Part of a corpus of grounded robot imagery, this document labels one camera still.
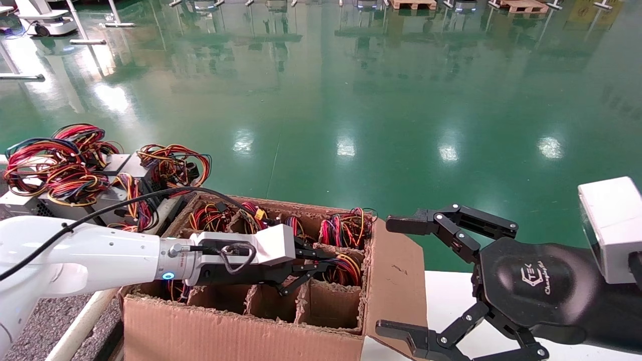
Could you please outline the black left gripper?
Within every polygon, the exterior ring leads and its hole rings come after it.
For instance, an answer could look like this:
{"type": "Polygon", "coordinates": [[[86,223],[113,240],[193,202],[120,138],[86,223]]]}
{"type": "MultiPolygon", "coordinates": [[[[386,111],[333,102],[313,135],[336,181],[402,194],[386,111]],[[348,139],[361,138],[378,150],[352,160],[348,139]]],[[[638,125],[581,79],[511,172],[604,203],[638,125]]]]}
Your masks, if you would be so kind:
{"type": "Polygon", "coordinates": [[[265,284],[289,296],[335,257],[296,236],[199,236],[199,285],[265,284]]]}

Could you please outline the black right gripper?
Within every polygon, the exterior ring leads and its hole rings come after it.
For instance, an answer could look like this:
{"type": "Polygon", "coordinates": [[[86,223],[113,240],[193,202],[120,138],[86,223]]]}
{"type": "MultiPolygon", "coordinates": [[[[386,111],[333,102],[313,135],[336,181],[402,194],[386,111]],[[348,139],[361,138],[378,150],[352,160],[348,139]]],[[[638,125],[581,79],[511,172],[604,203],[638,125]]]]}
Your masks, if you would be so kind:
{"type": "Polygon", "coordinates": [[[470,360],[458,343],[485,319],[520,347],[476,360],[548,360],[548,350],[534,337],[640,352],[639,287],[606,282],[588,249],[523,244],[514,240],[516,222],[458,204],[417,209],[412,216],[389,215],[386,229],[435,235],[463,261],[477,264],[473,293],[480,301],[441,333],[408,323],[376,322],[379,336],[403,340],[415,358],[470,360]],[[482,249],[467,231],[495,241],[482,249]]]}

